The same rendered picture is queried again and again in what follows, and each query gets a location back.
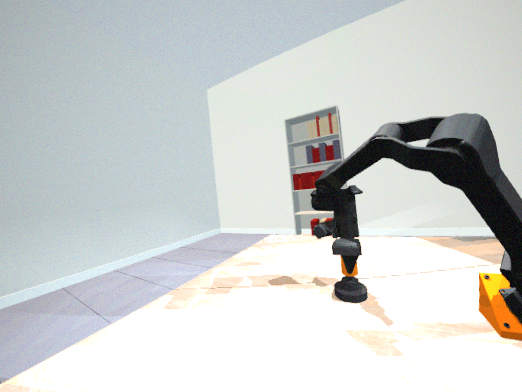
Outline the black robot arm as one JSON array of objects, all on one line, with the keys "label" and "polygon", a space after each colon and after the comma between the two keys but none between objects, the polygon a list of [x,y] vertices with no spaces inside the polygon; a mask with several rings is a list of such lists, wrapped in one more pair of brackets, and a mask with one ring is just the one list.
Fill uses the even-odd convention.
[{"label": "black robot arm", "polygon": [[[425,147],[408,144],[422,139],[430,139]],[[500,272],[510,284],[499,293],[522,324],[522,198],[501,169],[485,117],[460,113],[387,122],[343,162],[327,167],[310,194],[312,207],[355,213],[355,195],[363,191],[355,185],[341,188],[382,158],[431,172],[442,183],[463,191],[505,249]]]}]

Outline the dark grey round pedestal with short shaft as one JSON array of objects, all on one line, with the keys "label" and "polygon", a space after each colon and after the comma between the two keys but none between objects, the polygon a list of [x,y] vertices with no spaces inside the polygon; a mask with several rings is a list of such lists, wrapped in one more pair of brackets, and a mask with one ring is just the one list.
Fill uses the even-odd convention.
[{"label": "dark grey round pedestal with short shaft", "polygon": [[342,281],[334,285],[336,298],[347,303],[361,303],[368,297],[367,286],[360,283],[355,276],[342,277]]}]

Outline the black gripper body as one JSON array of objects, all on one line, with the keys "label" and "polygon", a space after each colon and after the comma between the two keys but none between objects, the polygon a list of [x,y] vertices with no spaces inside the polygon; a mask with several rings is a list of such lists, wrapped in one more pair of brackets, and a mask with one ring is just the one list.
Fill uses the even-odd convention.
[{"label": "black gripper body", "polygon": [[333,255],[338,256],[360,256],[362,255],[359,238],[359,228],[357,220],[357,212],[349,214],[334,214],[334,222],[338,237],[332,244]]}]

